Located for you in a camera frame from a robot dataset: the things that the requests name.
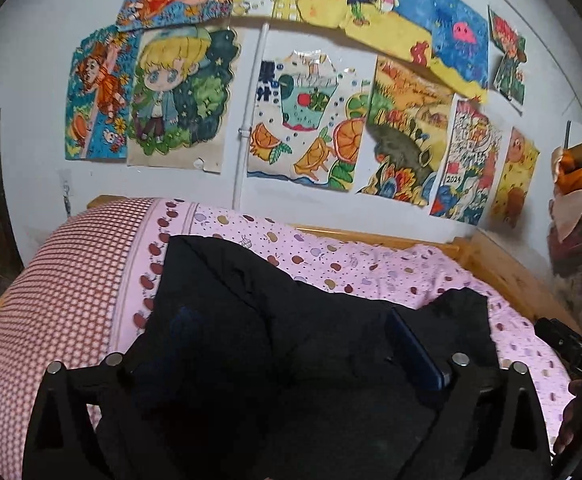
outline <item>black jacket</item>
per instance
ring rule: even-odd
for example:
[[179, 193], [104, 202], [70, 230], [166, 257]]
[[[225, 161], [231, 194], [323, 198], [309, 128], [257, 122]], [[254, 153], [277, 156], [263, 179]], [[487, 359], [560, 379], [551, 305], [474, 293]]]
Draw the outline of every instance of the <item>black jacket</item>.
[[134, 395], [187, 478], [393, 479], [436, 412], [387, 359], [392, 307], [431, 355], [498, 366], [472, 290], [415, 311], [294, 281], [225, 240], [172, 237], [127, 352]]

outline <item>green leaf drawing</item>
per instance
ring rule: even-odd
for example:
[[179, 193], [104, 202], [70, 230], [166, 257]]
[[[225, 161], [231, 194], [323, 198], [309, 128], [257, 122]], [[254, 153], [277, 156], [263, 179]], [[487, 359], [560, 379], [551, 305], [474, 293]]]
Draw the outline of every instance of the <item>green leaf drawing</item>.
[[328, 186], [332, 187], [333, 189], [338, 189], [338, 190], [342, 190], [342, 191], [347, 190], [346, 187], [344, 187], [342, 184], [340, 184], [340, 182], [338, 180], [335, 180], [334, 178], [329, 179]]
[[340, 168], [342, 168], [347, 173], [353, 173], [353, 170], [356, 169], [355, 164], [349, 164], [347, 162], [342, 162], [341, 160], [338, 161], [338, 166], [340, 166]]
[[333, 138], [327, 134], [329, 128], [327, 126], [325, 126], [324, 128], [322, 128], [322, 130], [320, 130], [320, 133], [318, 134], [318, 137], [322, 137], [322, 139], [324, 139], [324, 142], [331, 142], [333, 140]]
[[203, 119], [209, 117], [225, 101], [223, 84], [218, 77], [193, 79], [191, 87], [197, 103], [197, 114]]
[[330, 178], [337, 178], [343, 182], [348, 182], [349, 184], [353, 183], [353, 177], [350, 173], [347, 173], [340, 164], [336, 163], [331, 168], [331, 173], [329, 174]]
[[352, 97], [347, 103], [347, 108], [349, 110], [357, 110], [360, 106], [362, 106], [362, 101], [360, 101], [360, 99], [357, 97]]
[[275, 164], [283, 153], [288, 153], [289, 155], [293, 153], [291, 147], [283, 142], [277, 145], [271, 150], [269, 154], [269, 164]]
[[280, 98], [283, 101], [289, 99], [293, 92], [293, 78], [289, 74], [283, 74], [277, 81], [280, 83]]

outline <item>yellow sand drawing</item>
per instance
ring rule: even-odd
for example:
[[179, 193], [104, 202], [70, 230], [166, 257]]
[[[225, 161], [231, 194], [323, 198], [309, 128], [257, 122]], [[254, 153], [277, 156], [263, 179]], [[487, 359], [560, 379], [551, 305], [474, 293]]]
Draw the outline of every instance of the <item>yellow sand drawing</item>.
[[524, 200], [531, 185], [538, 149], [522, 133], [513, 128], [506, 152], [506, 162], [491, 208], [491, 216], [515, 227], [522, 214]]
[[347, 6], [347, 13], [340, 24], [347, 36], [407, 61], [412, 60], [411, 48], [417, 43], [426, 42], [429, 47], [425, 55], [429, 62], [432, 43], [429, 31], [395, 12], [383, 14], [371, 4], [360, 4], [359, 11], [365, 20], [363, 24], [359, 23], [358, 16], [354, 16], [351, 6]]
[[481, 103], [487, 102], [487, 89], [482, 88], [477, 81], [466, 81], [455, 68], [446, 66], [439, 57], [429, 61], [429, 68], [458, 94], [469, 99], [479, 99]]

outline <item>pink fish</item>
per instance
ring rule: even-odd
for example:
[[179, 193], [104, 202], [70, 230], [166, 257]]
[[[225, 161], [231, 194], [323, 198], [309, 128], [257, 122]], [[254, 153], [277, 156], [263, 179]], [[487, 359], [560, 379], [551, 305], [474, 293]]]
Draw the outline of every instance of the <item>pink fish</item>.
[[477, 40], [475, 40], [475, 34], [466, 22], [457, 22], [453, 25], [453, 39], [464, 41], [465, 43], [477, 43]]

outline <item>orange cloth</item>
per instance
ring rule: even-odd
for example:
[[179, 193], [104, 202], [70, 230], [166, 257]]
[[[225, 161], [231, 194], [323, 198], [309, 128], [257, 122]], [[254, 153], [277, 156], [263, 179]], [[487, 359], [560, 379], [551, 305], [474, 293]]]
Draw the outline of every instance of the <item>orange cloth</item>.
[[558, 173], [555, 180], [564, 195], [582, 189], [582, 168], [579, 170], [575, 168], [576, 163], [570, 151], [564, 150], [558, 163]]
[[115, 94], [122, 95], [122, 86], [120, 86], [119, 79], [108, 73], [106, 69], [101, 68], [96, 78], [96, 83], [98, 83], [98, 95], [96, 98], [98, 110], [104, 115], [109, 113], [110, 105], [113, 110], [117, 110], [120, 107], [120, 103], [114, 96]]

